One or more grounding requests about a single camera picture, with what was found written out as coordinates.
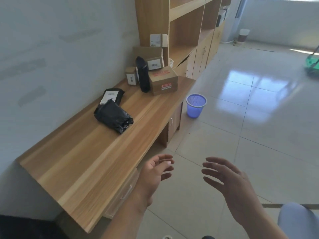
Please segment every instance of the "desk drawer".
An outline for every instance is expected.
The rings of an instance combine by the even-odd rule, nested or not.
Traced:
[[[117,210],[120,208],[120,206],[123,204],[123,202],[127,199],[127,197],[132,192],[136,184],[136,181],[138,180],[138,175],[139,175],[138,170],[134,169],[132,174],[128,177],[128,179],[120,188],[119,192],[112,199],[111,203],[106,209],[106,212],[103,215],[104,217],[113,219]]]

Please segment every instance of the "leg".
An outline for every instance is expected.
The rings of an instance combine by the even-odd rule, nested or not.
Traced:
[[[289,239],[319,238],[319,217],[297,203],[281,207],[278,225]]]

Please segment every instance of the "tile floor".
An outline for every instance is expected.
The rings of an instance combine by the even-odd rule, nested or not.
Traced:
[[[318,203],[319,78],[306,76],[307,54],[251,47],[260,50],[220,45],[191,91],[208,99],[201,116],[190,119],[184,106],[181,130],[167,148],[154,144],[139,165],[162,152],[176,161],[138,239],[248,238],[221,194],[202,179],[207,156],[224,157],[247,172],[263,203]],[[267,212],[277,220],[278,209]]]

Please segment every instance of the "blue wastebasket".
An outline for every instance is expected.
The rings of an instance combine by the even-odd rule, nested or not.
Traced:
[[[190,118],[199,117],[204,106],[207,104],[207,99],[205,96],[200,94],[191,94],[186,98],[187,102],[187,115]]]

